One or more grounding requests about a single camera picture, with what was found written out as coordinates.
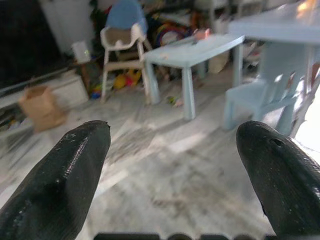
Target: toy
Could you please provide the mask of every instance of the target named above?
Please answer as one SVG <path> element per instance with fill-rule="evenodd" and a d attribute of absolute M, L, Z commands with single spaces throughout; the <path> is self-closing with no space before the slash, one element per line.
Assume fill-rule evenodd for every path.
<path fill-rule="evenodd" d="M 133 69 L 129 69 L 128 72 L 119 74 L 114 81 L 113 87 L 115 89 L 122 89 L 125 86 L 136 86 L 139 79 L 141 78 L 141 70 L 134 71 Z"/>

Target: wall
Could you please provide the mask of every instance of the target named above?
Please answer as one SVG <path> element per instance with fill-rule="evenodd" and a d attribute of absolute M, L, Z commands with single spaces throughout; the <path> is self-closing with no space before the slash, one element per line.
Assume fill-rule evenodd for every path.
<path fill-rule="evenodd" d="M 77 41 L 86 41 L 92 50 L 94 29 L 89 0 L 39 0 L 61 52 L 71 50 Z"/>

